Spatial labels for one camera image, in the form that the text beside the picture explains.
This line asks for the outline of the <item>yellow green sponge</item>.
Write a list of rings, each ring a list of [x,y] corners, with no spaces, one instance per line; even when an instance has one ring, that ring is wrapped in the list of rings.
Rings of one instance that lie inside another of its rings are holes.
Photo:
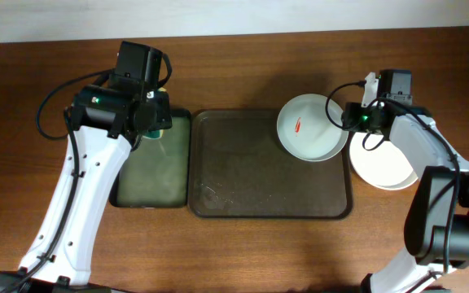
[[[156,140],[156,139],[162,138],[163,135],[164,135],[164,130],[158,129],[158,130],[148,131],[142,137],[145,139]]]

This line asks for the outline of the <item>cream white plate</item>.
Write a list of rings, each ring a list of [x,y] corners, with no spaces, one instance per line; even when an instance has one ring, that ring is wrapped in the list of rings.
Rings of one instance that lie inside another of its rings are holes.
[[[368,184],[383,190],[402,190],[419,178],[408,159],[391,142],[371,134],[364,143],[364,133],[354,133],[349,142],[349,158],[355,172]]]

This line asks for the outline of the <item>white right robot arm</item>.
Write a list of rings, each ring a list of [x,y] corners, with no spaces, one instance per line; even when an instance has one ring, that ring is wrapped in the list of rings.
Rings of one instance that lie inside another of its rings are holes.
[[[412,80],[404,69],[369,73],[357,82],[362,101],[347,103],[341,116],[344,130],[391,142],[419,179],[405,219],[405,246],[365,276],[362,292],[425,292],[469,267],[469,161],[441,135],[430,111],[413,104]]]

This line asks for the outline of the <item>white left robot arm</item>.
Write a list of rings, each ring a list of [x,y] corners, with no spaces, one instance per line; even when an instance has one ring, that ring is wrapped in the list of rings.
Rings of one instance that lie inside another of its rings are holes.
[[[92,73],[64,109],[68,146],[55,192],[18,269],[0,271],[0,292],[111,291],[89,281],[94,241],[129,155],[144,135],[172,126],[162,67],[172,74],[167,54],[123,41],[116,66]]]

